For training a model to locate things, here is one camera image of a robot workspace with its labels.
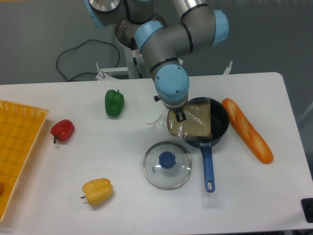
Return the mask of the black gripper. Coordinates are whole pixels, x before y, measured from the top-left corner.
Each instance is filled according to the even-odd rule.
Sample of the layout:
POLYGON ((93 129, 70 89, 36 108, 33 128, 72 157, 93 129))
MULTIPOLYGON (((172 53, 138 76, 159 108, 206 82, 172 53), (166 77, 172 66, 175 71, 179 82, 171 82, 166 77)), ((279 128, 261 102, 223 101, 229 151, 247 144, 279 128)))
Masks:
POLYGON ((169 104, 164 102, 160 95, 155 95, 154 96, 154 100, 155 102, 161 101, 162 104, 168 109, 171 110, 173 112, 175 112, 175 117, 177 122, 182 122, 184 120, 186 120, 186 116, 185 116, 185 112, 181 111, 183 109, 183 107, 187 104, 188 102, 188 98, 184 99, 181 103, 178 104, 169 104))

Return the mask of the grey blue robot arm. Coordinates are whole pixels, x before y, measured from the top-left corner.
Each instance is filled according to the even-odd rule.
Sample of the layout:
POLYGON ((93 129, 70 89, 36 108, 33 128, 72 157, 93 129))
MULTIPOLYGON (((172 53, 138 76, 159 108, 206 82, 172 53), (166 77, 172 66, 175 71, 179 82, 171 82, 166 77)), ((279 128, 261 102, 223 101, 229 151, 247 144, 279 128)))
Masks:
POLYGON ((97 27, 127 21, 137 28, 133 38, 149 69, 155 101, 173 111, 178 122, 186 119, 189 76, 179 57, 215 45, 228 37, 229 23, 221 10, 211 10, 204 0, 176 0, 180 23, 165 27, 156 20, 151 0, 87 0, 85 6, 97 27))

